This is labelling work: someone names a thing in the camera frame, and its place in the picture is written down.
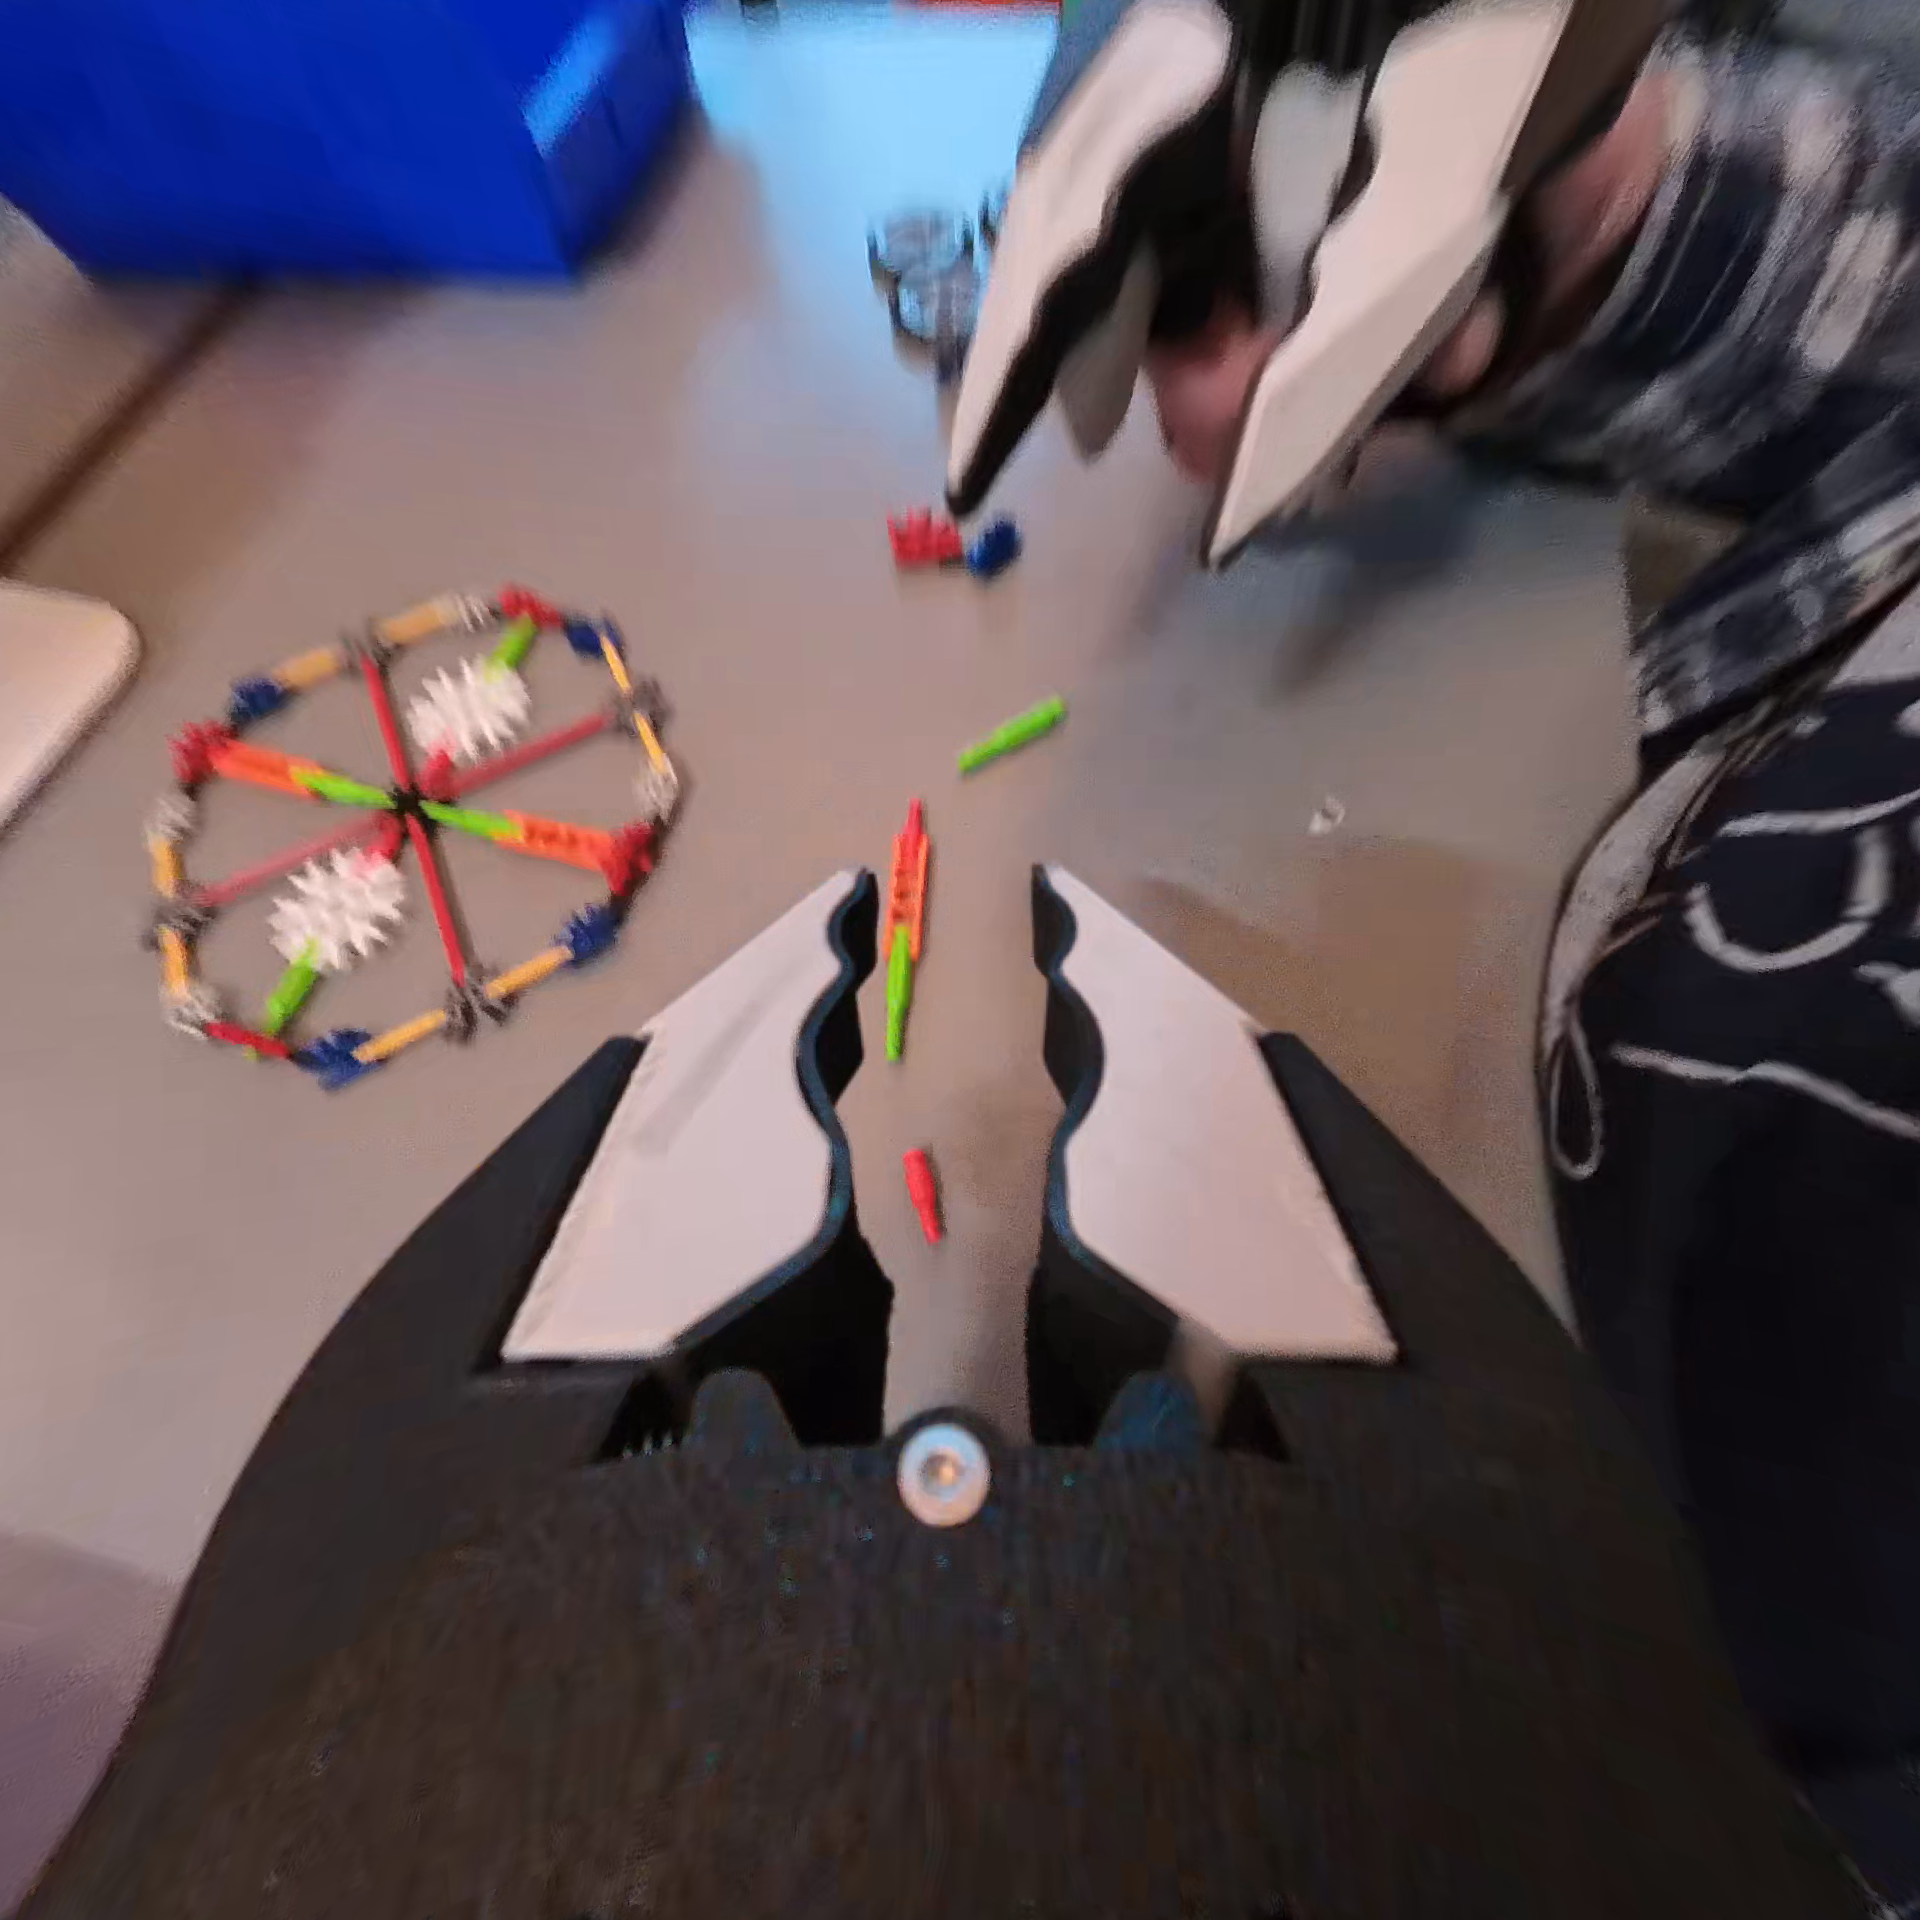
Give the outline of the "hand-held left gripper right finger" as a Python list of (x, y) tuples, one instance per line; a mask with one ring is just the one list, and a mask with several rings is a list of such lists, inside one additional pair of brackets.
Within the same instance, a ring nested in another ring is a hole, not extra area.
[(1032, 872), (1042, 1060), (1068, 1103), (1047, 1225), (1224, 1359), (1388, 1368), (1258, 1019), (1060, 865)]

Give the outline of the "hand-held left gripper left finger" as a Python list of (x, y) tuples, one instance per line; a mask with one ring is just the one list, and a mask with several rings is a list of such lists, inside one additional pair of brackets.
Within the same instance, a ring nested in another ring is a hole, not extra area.
[(870, 1059), (872, 972), (876, 877), (843, 868), (638, 1028), (638, 1068), (505, 1330), (507, 1368), (687, 1356), (836, 1244), (836, 1107)]

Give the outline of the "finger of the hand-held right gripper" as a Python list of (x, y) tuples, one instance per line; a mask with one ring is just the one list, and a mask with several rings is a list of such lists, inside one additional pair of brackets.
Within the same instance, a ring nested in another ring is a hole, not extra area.
[(953, 397), (947, 500), (987, 510), (1047, 402), (1099, 461), (1148, 353), (1157, 237), (1233, 185), (1237, 31), (1217, 3), (1081, 3), (1005, 203)]
[(1248, 402), (1207, 530), (1216, 570), (1307, 510), (1476, 302), (1512, 211), (1502, 173), (1572, 16), (1448, 3), (1386, 48), (1362, 110), (1374, 176), (1329, 227), (1305, 315)]

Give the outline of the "orange connector with green rod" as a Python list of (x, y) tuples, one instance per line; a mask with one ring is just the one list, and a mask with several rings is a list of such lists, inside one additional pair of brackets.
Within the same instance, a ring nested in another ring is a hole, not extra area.
[(933, 872), (933, 838), (924, 844), (924, 860), (911, 860), (895, 833), (886, 914), (880, 914), (880, 961), (886, 961), (886, 1039), (880, 1044), (890, 1068), (905, 1059), (913, 986), (924, 967), (925, 872)]

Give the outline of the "person's right forearm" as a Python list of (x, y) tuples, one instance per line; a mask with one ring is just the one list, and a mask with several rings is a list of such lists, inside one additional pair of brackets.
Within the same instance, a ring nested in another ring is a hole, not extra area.
[(1763, 517), (1918, 494), (1918, 72), (1819, 40), (1669, 31), (1664, 165), (1587, 322), (1468, 435), (1502, 456)]

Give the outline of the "person's right hand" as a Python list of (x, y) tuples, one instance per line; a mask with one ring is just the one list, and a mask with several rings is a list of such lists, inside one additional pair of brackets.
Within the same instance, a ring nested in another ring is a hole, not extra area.
[(1462, 403), (1566, 347), (1618, 279), (1669, 161), (1669, 77), (1652, 65), (1594, 139), (1547, 165), (1507, 216), (1494, 271), (1420, 375)]

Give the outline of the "grey black toy tyre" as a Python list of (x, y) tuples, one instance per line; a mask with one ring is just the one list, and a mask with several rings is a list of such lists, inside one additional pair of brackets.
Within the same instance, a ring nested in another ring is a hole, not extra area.
[(870, 227), (870, 279), (886, 306), (902, 357), (924, 363), (939, 385), (953, 385), (990, 262), (999, 220), (996, 206), (902, 206)]

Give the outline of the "colourful toy wheel construction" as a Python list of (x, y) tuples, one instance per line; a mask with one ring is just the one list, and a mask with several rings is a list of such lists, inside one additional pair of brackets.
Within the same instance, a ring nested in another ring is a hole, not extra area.
[[(377, 781), (268, 736), (289, 706), (341, 686), (370, 697), (387, 771)], [(436, 596), (234, 680), (220, 716), (167, 743), (171, 788), (143, 820), (143, 946), (158, 952), (161, 1016), (328, 1095), (431, 1039), (471, 1044), (513, 1019), (531, 996), (612, 952), (652, 881), (686, 811), (668, 716), (660, 686), (634, 665), (612, 618), (522, 584)], [(634, 750), (634, 820), (595, 826), (498, 805), (507, 781), (601, 736)], [(189, 844), (220, 788), (317, 805), (338, 824), (225, 877), (196, 877)], [(582, 872), (595, 896), (531, 956), (492, 967), (446, 843)], [(413, 890), (446, 961), (442, 1003), (384, 1028), (308, 1028), (325, 980), (393, 949)]]

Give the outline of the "short green toy rod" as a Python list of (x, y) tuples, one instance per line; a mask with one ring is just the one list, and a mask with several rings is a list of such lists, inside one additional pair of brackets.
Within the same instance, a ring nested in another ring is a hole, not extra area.
[(1042, 697), (1017, 710), (1011, 720), (999, 720), (990, 733), (981, 733), (958, 750), (958, 775), (971, 780), (1006, 755), (1032, 750), (1035, 743), (1052, 736), (1068, 724), (1068, 716), (1072, 716), (1068, 697)]

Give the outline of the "plain blue plastic bin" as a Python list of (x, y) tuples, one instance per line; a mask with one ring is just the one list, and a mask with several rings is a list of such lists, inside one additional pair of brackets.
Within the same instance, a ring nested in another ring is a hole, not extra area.
[(676, 0), (0, 9), (0, 190), (91, 279), (578, 279), (687, 102)]

